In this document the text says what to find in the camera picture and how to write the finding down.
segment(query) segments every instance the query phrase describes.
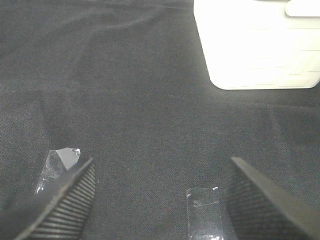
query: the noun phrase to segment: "wrinkled fabric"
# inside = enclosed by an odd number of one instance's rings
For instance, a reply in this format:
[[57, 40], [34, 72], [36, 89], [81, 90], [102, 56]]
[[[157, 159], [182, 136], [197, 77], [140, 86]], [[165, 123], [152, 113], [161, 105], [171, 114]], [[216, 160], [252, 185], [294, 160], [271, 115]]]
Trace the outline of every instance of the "wrinkled fabric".
[[83, 240], [188, 239], [186, 190], [222, 190], [231, 156], [320, 209], [320, 86], [215, 87], [192, 1], [2, 0], [0, 22], [1, 209], [65, 147], [95, 158]]

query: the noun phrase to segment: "white plastic container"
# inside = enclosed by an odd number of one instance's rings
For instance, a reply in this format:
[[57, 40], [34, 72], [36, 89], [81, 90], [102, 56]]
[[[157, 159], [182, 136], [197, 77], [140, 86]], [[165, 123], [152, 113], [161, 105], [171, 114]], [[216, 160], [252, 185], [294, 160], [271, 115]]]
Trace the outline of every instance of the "white plastic container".
[[320, 81], [320, 0], [194, 0], [209, 76], [221, 89]]

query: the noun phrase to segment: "clear tape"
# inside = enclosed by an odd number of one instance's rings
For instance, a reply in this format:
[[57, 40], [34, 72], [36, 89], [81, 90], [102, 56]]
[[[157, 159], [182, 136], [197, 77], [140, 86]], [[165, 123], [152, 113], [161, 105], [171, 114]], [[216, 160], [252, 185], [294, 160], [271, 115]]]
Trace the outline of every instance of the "clear tape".
[[218, 188], [186, 191], [189, 240], [223, 240]]
[[66, 147], [59, 150], [50, 150], [36, 186], [35, 193], [38, 194], [43, 191], [46, 185], [52, 183], [64, 171], [67, 171], [76, 164], [80, 154], [81, 152], [78, 148]]

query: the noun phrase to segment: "ribbed rubber pad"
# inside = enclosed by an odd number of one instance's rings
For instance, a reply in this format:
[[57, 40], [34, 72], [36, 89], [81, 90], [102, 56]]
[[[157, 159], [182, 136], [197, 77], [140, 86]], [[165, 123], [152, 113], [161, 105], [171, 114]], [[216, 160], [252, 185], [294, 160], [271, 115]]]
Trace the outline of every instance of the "ribbed rubber pad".
[[314, 229], [320, 226], [319, 213], [313, 214], [240, 158], [230, 163], [224, 197], [240, 240], [319, 239], [319, 230]]
[[88, 218], [95, 191], [96, 173], [92, 163], [27, 239], [79, 239]]

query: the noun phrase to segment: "black fabric surface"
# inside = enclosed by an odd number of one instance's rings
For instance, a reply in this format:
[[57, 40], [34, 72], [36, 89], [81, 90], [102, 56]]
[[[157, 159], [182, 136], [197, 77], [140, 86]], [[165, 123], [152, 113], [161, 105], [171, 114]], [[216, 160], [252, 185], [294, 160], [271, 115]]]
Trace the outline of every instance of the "black fabric surface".
[[186, 190], [222, 190], [231, 156], [320, 209], [320, 85], [215, 87], [192, 1], [0, 3], [0, 208], [70, 147], [98, 178], [83, 240], [188, 239]]

